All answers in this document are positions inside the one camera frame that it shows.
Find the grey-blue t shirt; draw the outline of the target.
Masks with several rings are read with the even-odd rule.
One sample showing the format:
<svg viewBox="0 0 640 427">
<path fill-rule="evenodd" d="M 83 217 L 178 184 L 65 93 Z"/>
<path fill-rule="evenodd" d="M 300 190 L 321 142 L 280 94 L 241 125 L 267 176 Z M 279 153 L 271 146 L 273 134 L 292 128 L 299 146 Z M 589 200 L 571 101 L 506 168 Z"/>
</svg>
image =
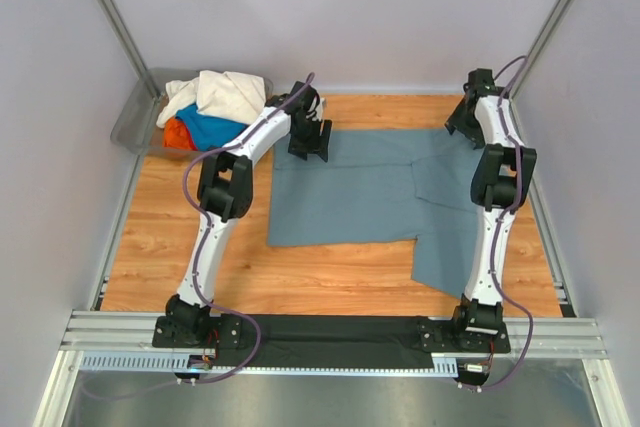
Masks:
<svg viewBox="0 0 640 427">
<path fill-rule="evenodd" d="M 459 296 L 471 274 L 480 151 L 444 129 L 339 130 L 329 159 L 274 147 L 268 243 L 292 247 L 412 240 L 413 280 Z"/>
</svg>

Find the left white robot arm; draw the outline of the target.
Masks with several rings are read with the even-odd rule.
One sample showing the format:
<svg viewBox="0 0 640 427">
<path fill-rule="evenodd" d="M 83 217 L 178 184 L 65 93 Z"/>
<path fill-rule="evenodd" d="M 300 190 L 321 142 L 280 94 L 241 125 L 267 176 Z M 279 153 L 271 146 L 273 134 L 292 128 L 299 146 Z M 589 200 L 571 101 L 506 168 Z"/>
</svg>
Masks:
<svg viewBox="0 0 640 427">
<path fill-rule="evenodd" d="M 213 148 L 187 167 L 201 168 L 196 195 L 183 193 L 199 214 L 193 252 L 176 294 L 166 304 L 156 332 L 199 348 L 213 330 L 214 281 L 231 234 L 253 201 L 253 169 L 282 138 L 287 152 L 306 161 L 329 160 L 332 122 L 324 118 L 323 99 L 312 76 L 296 82 L 291 91 L 267 102 L 257 120 L 222 147 Z"/>
</svg>

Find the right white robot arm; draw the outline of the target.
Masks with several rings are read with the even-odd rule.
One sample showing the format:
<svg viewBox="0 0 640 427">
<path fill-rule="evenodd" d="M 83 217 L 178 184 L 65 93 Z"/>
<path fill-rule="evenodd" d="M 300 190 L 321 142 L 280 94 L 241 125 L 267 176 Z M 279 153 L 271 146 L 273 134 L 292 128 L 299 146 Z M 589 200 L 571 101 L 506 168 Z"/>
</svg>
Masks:
<svg viewBox="0 0 640 427">
<path fill-rule="evenodd" d="M 462 134 L 482 151 L 474 172 L 471 202 L 478 208 L 471 275 L 454 310 L 450 337 L 470 351 L 505 334 L 502 287 L 509 236 L 524 205 L 537 162 L 511 116 L 510 94 L 495 82 L 493 71 L 478 68 L 468 74 L 464 97 L 445 123 L 451 134 Z"/>
</svg>

